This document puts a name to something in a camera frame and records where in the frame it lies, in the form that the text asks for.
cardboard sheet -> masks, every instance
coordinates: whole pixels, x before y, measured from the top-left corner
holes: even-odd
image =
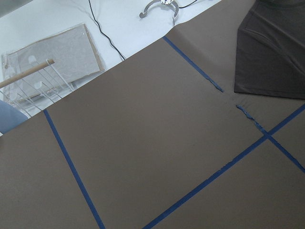
[[[0,228],[98,228],[43,113],[1,136],[0,180]]]
[[[304,173],[265,142],[154,228],[302,228],[304,192]]]
[[[163,39],[48,111],[106,228],[142,228],[262,136]]]

black cable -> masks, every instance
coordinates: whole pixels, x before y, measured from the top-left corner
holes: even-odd
[[[112,43],[111,39],[110,39],[105,33],[102,32],[101,26],[100,26],[99,22],[95,19],[95,16],[94,16],[94,14],[93,14],[92,7],[91,7],[91,2],[90,2],[90,0],[88,0],[88,1],[89,1],[90,10],[91,10],[93,19],[94,19],[94,21],[97,23],[97,25],[99,26],[99,29],[100,29],[101,34],[103,34],[105,37],[108,38],[108,40],[109,40],[109,42],[110,42],[110,45],[119,53],[119,55],[123,58],[123,60],[125,60],[125,57],[124,57],[124,56],[121,54],[121,52],[114,46],[114,44]]]
[[[195,3],[195,2],[197,2],[197,0],[193,1],[192,3],[190,3],[190,4],[186,5],[186,6],[182,6],[182,7],[179,7],[179,8],[180,8],[180,9],[186,8],[186,7],[192,5],[192,4]]]

wooden dowel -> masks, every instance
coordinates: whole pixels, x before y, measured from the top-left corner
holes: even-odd
[[[5,87],[5,86],[7,86],[7,85],[9,85],[9,84],[11,84],[11,83],[13,83],[13,82],[16,82],[17,80],[20,80],[20,79],[22,79],[22,78],[24,78],[24,77],[26,77],[28,75],[31,75],[31,74],[33,74],[33,73],[35,73],[35,72],[37,72],[37,71],[39,71],[39,70],[41,70],[41,69],[43,69],[45,67],[48,67],[50,64],[54,64],[54,60],[53,59],[49,59],[49,60],[47,60],[44,63],[38,64],[38,65],[28,69],[28,70],[25,70],[24,72],[21,72],[20,74],[17,74],[15,76],[13,76],[13,77],[11,77],[11,78],[1,82],[0,83],[0,89]]]

blue painter's tape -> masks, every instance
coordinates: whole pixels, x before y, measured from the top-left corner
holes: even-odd
[[[190,191],[188,194],[186,194],[184,197],[182,197],[180,200],[178,200],[175,204],[173,204],[171,207],[169,207],[166,211],[164,211],[162,214],[160,214],[157,218],[155,218],[153,221],[151,221],[149,224],[147,224],[143,229],[151,229],[155,225],[157,225],[159,222],[161,222],[164,218],[169,216],[173,211],[175,211],[177,208],[179,208],[182,204],[184,204],[186,201],[188,201],[190,198],[195,196],[198,192],[200,192],[202,189],[204,189],[206,186],[211,184],[214,180],[216,180],[220,175],[222,175],[225,171],[230,169],[232,166],[234,166],[237,162],[239,162],[241,159],[243,159],[246,155],[248,155],[250,152],[252,152],[255,148],[257,148],[261,143],[263,143],[268,138],[266,136],[261,137],[258,139],[255,143],[253,143],[251,146],[249,146],[246,150],[244,150],[241,154],[236,156],[231,162],[226,164],[224,167],[222,167],[220,170],[215,172],[213,175],[211,175],[207,180],[205,180],[203,183],[198,185],[196,188],[194,188],[192,191]]]
[[[284,147],[281,146],[272,136],[270,136],[269,140],[286,155],[289,160],[291,160],[303,173],[305,173],[305,168],[295,159]]]
[[[270,134],[270,132],[267,132],[261,125],[259,125],[259,123],[257,121],[255,121],[255,119],[250,116],[250,114],[248,112],[246,112],[245,109],[243,109],[241,106],[237,105],[236,106],[238,109],[240,109],[246,116],[247,118],[251,119],[254,121],[256,127],[264,134],[264,136],[266,136],[287,158],[289,158],[289,160],[291,160],[303,173],[305,173],[305,168],[297,161],[297,159],[295,159],[284,147],[281,146],[281,144],[279,144]],[[280,123],[278,126],[283,127],[286,123],[288,123],[289,121],[291,121],[293,118],[295,118],[299,113],[301,113],[303,111],[303,109],[301,109],[303,106],[301,106],[299,109],[296,110],[296,112],[293,112],[293,114],[288,117],[287,119],[285,119],[285,122]],[[273,130],[279,130],[280,128],[276,126]]]
[[[211,82],[219,91],[224,92],[223,89],[214,81],[212,80],[201,68],[199,68],[187,55],[185,55],[174,43],[172,43],[166,36],[163,39],[179,53],[197,72],[199,72],[205,79]]]
[[[269,131],[270,135],[275,134],[277,131],[279,131],[284,125],[289,123],[291,120],[293,120],[295,117],[297,117],[302,111],[305,110],[305,104],[300,106],[296,111],[294,111],[291,115],[289,115],[286,119],[281,121],[276,127],[274,127],[272,130]]]
[[[61,151],[62,151],[64,157],[66,158],[66,161],[67,161],[67,163],[68,163],[68,165],[71,169],[71,172],[73,173],[74,178],[75,178],[78,186],[80,187],[80,190],[81,190],[81,192],[82,192],[82,194],[83,194],[83,196],[84,196],[84,198],[85,198],[85,200],[86,200],[86,202],[87,202],[87,204],[88,204],[88,206],[89,206],[89,208],[90,208],[90,210],[91,210],[91,212],[92,212],[92,214],[95,218],[95,221],[97,222],[100,229],[105,229],[105,226],[104,226],[104,224],[103,224],[103,222],[102,222],[102,220],[99,216],[99,213],[97,212],[97,210],[96,210],[96,208],[95,208],[95,206],[94,206],[94,204],[93,204],[93,202],[92,202],[92,200],[91,200],[91,198],[90,198],[90,196],[89,196],[89,194],[88,194],[88,192],[85,188],[85,185],[83,184],[83,182],[81,180],[81,177],[79,176],[79,174],[78,174],[78,172],[77,172],[77,170],[76,170],[76,168],[75,168],[75,166],[74,166],[74,164],[73,164],[73,162],[72,162],[72,160],[71,160],[71,158],[68,154],[68,151],[67,151],[66,147],[64,146],[64,144],[61,140],[61,137],[59,136],[59,134],[56,130],[56,127],[55,127],[55,125],[54,125],[54,123],[53,123],[53,121],[52,121],[52,119],[49,115],[49,112],[47,110],[44,110],[43,112],[44,112],[44,114],[45,114],[45,116],[48,120],[48,123],[49,123],[49,125],[50,125],[50,127],[53,131],[53,134],[54,134],[54,136],[55,136],[55,138],[58,142],[58,145],[61,148]]]

